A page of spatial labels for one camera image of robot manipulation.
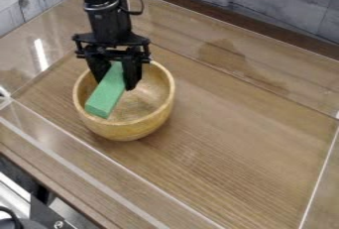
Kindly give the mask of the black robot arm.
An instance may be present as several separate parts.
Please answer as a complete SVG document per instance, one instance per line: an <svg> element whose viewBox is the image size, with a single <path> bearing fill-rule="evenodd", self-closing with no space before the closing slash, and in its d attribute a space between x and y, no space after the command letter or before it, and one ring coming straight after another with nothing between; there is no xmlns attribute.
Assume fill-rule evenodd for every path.
<svg viewBox="0 0 339 229"><path fill-rule="evenodd" d="M143 14L142 0L85 0L91 30L74 34L78 58L85 58L97 81L102 81L114 62L122 63L125 89L133 90L142 69L151 62L149 38L133 31L131 17Z"/></svg>

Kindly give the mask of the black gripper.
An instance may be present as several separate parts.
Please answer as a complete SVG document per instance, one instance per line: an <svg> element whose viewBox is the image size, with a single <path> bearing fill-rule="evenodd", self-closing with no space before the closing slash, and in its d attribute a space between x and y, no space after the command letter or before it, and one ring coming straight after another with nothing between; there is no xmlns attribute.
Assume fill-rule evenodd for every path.
<svg viewBox="0 0 339 229"><path fill-rule="evenodd" d="M150 40L133 32L131 17L143 14L145 7L131 10L122 4L85 5L91 31L74 35L78 58L87 62L97 82L111 68L111 60L122 61L126 90L142 79L142 65L151 62Z"/></svg>

